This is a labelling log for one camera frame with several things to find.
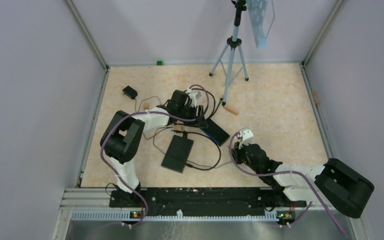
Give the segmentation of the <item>black network switch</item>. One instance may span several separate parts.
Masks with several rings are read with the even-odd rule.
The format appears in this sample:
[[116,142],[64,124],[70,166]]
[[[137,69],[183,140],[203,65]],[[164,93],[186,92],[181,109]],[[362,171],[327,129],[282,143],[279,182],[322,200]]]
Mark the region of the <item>black network switch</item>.
[[206,126],[201,127],[200,129],[219,147],[230,138],[230,134],[210,118],[206,120]]
[[187,137],[174,135],[162,160],[165,169],[182,174],[192,151],[194,141]]

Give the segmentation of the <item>black power adapter with cord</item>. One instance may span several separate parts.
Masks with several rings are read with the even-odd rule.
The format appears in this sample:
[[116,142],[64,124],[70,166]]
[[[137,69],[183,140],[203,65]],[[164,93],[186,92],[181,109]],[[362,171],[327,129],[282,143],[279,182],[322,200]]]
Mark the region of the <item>black power adapter with cord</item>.
[[[206,118],[206,120],[210,120],[211,117],[217,112],[217,110],[218,110],[218,108],[219,108],[219,106],[220,106],[220,104],[221,104],[221,100],[218,101],[218,105],[216,106],[216,99],[215,99],[214,95],[213,95],[211,92],[209,92],[209,91],[207,91],[207,93],[208,93],[209,96],[211,96],[211,98],[212,98],[212,102],[213,102],[213,110],[212,110],[211,114]],[[137,107],[137,99],[136,99],[136,97],[138,96],[138,93],[137,93],[136,90],[134,90],[134,89],[133,89],[132,87],[130,87],[130,86],[126,86],[126,87],[122,90],[122,94],[128,96],[130,99],[132,99],[132,100],[135,101],[135,105],[134,105],[134,111],[135,111],[135,112],[139,112],[140,106],[145,107],[145,103],[144,103],[144,101],[150,100],[150,99],[152,99],[152,98],[157,98],[157,99],[158,99],[158,102],[159,102],[158,105],[161,105],[161,106],[166,106],[166,105],[171,101],[170,99],[168,99],[165,103],[162,103],[161,99],[160,99],[158,96],[154,95],[154,96],[151,96],[151,97],[148,97],[148,98],[146,98],[146,99],[141,100],[141,102],[140,102],[140,104],[139,104],[140,106]],[[153,136],[146,137],[144,133],[143,133],[142,135],[143,135],[143,137],[144,137],[146,140],[151,140],[151,139],[152,139],[152,144],[153,144],[153,146],[154,146],[156,149],[158,149],[163,155],[166,155],[165,152],[163,152],[158,146],[156,146],[156,144],[155,144],[155,138],[156,138],[156,136],[157,136],[159,133],[161,133],[161,132],[163,132],[163,131],[165,131],[165,130],[168,130],[168,129],[170,129],[170,127],[168,127],[168,126],[159,127],[159,128],[157,128],[157,129],[155,130]],[[195,132],[194,134],[196,134],[196,135],[200,135],[200,136],[202,136],[202,137],[205,137],[205,138],[211,140],[211,141],[217,146],[217,148],[218,148],[218,150],[219,150],[219,159],[217,160],[217,162],[216,162],[216,164],[215,164],[214,166],[201,165],[201,164],[198,164],[198,163],[193,162],[193,161],[191,161],[191,160],[187,160],[187,161],[186,161],[186,166],[187,166],[187,167],[192,168],[192,169],[196,169],[196,170],[199,170],[199,171],[209,171],[209,170],[212,170],[212,169],[218,169],[218,168],[221,168],[221,167],[223,167],[223,166],[225,166],[225,165],[231,163],[231,161],[228,161],[228,162],[225,162],[225,163],[219,165],[219,163],[220,163],[220,161],[221,161],[221,157],[222,157],[221,147],[220,147],[220,146],[219,146],[219,145],[218,145],[218,144],[217,144],[211,137],[209,137],[209,136],[206,135],[206,134],[201,134],[201,133],[197,133],[197,132]]]

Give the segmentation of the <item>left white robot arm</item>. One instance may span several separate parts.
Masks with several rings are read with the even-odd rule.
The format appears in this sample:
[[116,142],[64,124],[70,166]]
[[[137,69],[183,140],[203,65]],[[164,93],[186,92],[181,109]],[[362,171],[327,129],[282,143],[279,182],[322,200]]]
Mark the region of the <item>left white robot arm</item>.
[[177,121],[193,127],[203,123],[209,105],[198,104],[199,96],[200,92],[191,88],[175,90],[164,104],[133,113],[119,110],[114,114],[101,137],[100,156],[114,172],[116,191],[127,206],[136,206],[141,198],[134,157],[142,134]]

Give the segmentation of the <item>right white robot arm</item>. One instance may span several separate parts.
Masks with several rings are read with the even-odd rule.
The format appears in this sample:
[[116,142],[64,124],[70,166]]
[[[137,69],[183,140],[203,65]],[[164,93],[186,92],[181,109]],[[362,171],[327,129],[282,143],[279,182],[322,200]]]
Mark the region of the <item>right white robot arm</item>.
[[229,150],[238,167],[249,167],[243,173],[258,177],[274,190],[273,200],[279,206],[297,201],[315,202],[358,219],[375,190],[371,181],[337,158],[308,166],[275,161],[255,143],[236,142]]

